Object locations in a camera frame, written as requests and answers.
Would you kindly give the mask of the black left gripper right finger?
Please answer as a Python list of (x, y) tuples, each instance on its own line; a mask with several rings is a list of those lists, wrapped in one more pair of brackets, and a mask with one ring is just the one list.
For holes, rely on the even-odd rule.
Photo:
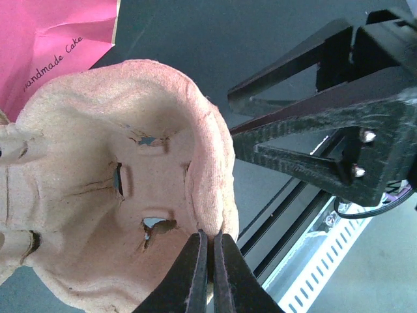
[(214, 311), (283, 312), (261, 287), (229, 234), (214, 238)]

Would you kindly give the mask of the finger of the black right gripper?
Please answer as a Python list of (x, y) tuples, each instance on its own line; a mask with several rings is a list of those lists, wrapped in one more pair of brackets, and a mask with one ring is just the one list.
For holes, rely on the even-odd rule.
[(380, 70), (231, 130), (239, 160), (362, 206), (390, 181), (416, 182), (416, 78)]
[(353, 26), (344, 19), (326, 24), (276, 62), (228, 90), (232, 112), (258, 117), (295, 103), (294, 100), (260, 99), (255, 95), (312, 66), (316, 67), (318, 92), (347, 81), (352, 34)]

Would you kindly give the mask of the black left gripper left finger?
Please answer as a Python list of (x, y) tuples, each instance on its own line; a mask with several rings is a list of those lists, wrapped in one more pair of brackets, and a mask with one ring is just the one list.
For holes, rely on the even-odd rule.
[(134, 310), (200, 313), (207, 311), (208, 237), (192, 234), (154, 291)]

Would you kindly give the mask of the brown pulp cup carrier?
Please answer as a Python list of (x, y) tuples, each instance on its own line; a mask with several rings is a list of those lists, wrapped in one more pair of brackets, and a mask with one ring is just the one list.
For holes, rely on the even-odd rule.
[(1, 280), (131, 312), (189, 236), (239, 234), (233, 141), (192, 79), (129, 60), (53, 79), (1, 118)]

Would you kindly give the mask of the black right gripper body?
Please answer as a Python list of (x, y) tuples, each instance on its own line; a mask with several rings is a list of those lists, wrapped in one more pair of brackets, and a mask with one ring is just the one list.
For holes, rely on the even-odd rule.
[(373, 11), (354, 28), (344, 19), (325, 25), (316, 88), (328, 89), (390, 67), (416, 76), (416, 18), (398, 8)]

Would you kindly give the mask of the cream pink Cakes paper bag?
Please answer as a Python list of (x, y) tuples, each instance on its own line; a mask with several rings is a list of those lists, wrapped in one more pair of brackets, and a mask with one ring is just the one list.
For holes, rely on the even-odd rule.
[(50, 80), (90, 69), (115, 45), (120, 1), (2, 1), (1, 113), (15, 121)]

